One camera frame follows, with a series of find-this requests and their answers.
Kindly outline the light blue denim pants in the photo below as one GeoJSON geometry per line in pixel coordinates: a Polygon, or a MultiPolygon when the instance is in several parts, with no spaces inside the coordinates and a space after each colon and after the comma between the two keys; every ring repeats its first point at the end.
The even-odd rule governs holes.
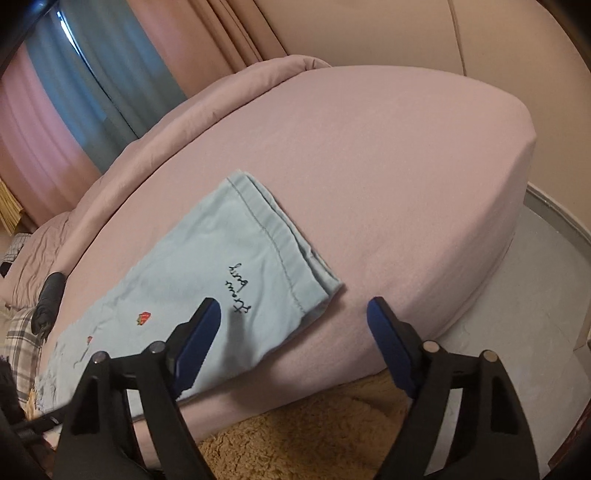
{"type": "Polygon", "coordinates": [[[58,336],[35,382],[37,407],[66,404],[95,352],[136,354],[212,298],[221,327],[183,391],[197,395],[258,366],[317,320],[341,285],[270,191],[232,173],[58,336]]]}

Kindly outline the plaid pillow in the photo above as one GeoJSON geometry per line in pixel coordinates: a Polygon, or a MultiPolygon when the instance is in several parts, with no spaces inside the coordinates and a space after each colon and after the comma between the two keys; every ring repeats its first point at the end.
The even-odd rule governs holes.
{"type": "Polygon", "coordinates": [[[10,364],[22,407],[29,403],[39,371],[42,341],[32,333],[31,321],[52,262],[43,234],[28,235],[1,278],[1,304],[9,318],[2,355],[10,364]]]}

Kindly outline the brown fluffy rug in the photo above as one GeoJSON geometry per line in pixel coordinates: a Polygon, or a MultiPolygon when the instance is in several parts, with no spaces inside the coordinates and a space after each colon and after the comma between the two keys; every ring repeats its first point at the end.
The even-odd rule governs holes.
{"type": "Polygon", "coordinates": [[[244,420],[198,448],[218,479],[372,479],[409,406],[383,371],[244,420]]]}

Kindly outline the folded dark grey pants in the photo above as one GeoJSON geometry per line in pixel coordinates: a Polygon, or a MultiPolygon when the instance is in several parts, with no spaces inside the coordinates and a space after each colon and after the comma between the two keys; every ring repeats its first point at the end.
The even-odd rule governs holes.
{"type": "Polygon", "coordinates": [[[40,341],[45,341],[53,329],[66,285],[61,272],[50,274],[42,287],[37,306],[31,318],[31,331],[40,341]]]}

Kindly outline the pink folded duvet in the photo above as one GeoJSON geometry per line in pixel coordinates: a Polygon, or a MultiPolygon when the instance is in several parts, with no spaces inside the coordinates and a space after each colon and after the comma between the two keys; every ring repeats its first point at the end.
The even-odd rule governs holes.
{"type": "Polygon", "coordinates": [[[71,274],[110,218],[172,156],[281,83],[328,67],[329,63],[311,56],[274,58],[221,78],[175,107],[125,147],[73,210],[48,220],[29,237],[1,281],[1,301],[17,309],[33,306],[48,274],[71,274]]]}

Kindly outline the pink bed sheet mattress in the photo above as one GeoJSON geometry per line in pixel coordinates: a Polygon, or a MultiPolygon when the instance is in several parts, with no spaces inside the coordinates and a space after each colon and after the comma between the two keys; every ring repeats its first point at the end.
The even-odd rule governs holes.
{"type": "Polygon", "coordinates": [[[387,300],[425,337],[479,296],[514,235],[536,132],[517,97],[413,67],[307,71],[207,129],[160,166],[102,228],[67,278],[58,336],[232,173],[262,183],[341,280],[307,328],[221,384],[180,398],[209,435],[342,383],[384,360],[367,306],[387,300]]]}

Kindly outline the pink and blue curtain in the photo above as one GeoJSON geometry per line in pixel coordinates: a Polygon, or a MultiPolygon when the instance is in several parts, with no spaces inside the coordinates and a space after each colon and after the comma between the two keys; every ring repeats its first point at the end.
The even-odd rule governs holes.
{"type": "Polygon", "coordinates": [[[283,53],[252,1],[5,1],[2,181],[42,224],[176,106],[283,53]]]}

